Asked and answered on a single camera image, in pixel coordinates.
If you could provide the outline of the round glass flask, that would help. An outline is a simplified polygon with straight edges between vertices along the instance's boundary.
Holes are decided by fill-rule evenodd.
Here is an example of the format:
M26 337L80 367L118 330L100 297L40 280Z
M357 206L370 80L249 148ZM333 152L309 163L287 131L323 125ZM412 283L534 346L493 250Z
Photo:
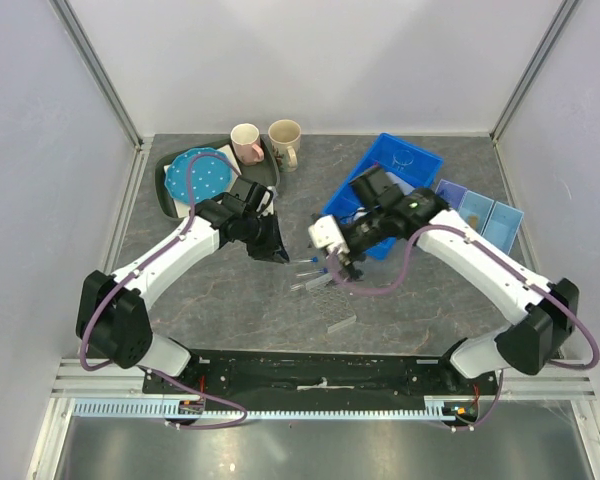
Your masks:
M347 222L348 223L353 223L354 221L356 221L357 219L365 216L368 213L367 210L365 210L362 207L357 208L354 212L352 212L348 217L347 217Z

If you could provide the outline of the clear glass beaker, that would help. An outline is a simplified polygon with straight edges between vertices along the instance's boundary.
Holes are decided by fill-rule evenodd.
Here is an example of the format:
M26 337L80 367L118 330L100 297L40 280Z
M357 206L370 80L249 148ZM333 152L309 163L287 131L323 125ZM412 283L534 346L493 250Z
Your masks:
M393 154L392 168L396 171L406 171L414 161L413 154L410 150L397 150Z

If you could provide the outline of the red cap wash bottle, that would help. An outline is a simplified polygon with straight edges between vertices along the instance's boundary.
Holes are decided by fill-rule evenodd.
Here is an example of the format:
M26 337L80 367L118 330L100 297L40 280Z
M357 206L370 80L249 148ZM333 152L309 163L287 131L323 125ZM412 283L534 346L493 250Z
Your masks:
M406 182L401 177L395 175L394 173L388 172L387 176L389 177L392 183L394 183L400 188L404 195L409 195L414 190L414 187L411 184Z

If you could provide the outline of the blue safety glasses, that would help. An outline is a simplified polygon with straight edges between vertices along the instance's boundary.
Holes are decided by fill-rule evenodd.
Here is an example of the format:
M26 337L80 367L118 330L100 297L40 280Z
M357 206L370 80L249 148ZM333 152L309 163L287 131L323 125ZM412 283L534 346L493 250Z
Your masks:
M439 185L436 189L436 194L442 197L448 203L455 202L463 195L463 188L451 184Z

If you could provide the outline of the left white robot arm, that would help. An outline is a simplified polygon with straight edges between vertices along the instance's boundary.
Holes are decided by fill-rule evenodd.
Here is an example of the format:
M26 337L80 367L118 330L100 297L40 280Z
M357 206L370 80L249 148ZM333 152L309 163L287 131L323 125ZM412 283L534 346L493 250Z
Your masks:
M76 323L81 367L88 372L112 364L146 368L165 374L165 382L178 393L195 389L200 371L190 362L190 351L154 333L149 312L184 273L228 242L244 243L255 260L288 262L273 198L271 189L257 187L251 193L206 199L140 258L111 274L89 274Z

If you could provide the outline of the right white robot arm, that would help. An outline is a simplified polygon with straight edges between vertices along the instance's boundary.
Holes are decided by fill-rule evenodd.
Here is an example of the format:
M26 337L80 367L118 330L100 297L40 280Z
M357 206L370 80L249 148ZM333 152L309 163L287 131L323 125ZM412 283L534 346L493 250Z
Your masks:
M569 279L552 282L526 269L473 230L429 189L410 195L391 191L391 200L375 201L368 213L345 224L332 217L325 225L334 239L325 249L335 277L353 274L353 262L388 237L406 240L441 260L485 295L508 326L457 342L448 362L438 368L438 381L457 394L474 378L492 370L515 369L538 374L578 327L580 292Z

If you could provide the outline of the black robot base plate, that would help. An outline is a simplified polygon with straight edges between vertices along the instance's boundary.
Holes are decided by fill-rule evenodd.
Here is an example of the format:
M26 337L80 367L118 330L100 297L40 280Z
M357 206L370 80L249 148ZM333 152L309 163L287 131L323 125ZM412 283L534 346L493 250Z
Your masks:
M194 350L180 383L248 408L416 408L426 396L493 395L491 371L466 379L442 357Z

